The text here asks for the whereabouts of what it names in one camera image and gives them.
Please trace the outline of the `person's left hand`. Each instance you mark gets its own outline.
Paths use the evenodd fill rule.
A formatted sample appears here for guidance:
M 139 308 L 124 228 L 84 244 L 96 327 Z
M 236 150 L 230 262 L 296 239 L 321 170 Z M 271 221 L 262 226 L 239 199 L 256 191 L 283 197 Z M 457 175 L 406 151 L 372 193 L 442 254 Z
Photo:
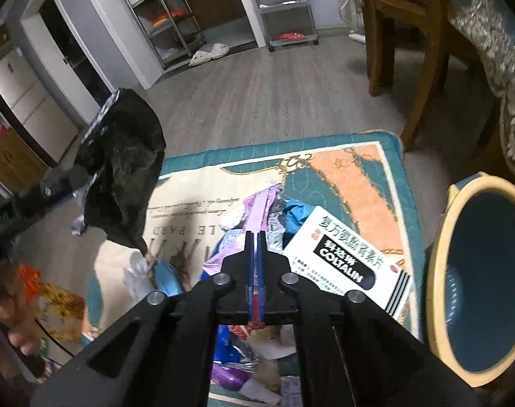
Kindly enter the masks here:
M 25 288 L 17 268 L 0 263 L 0 324 L 8 328 L 8 340 L 23 355 L 32 355 L 40 343 L 36 306 L 26 301 Z

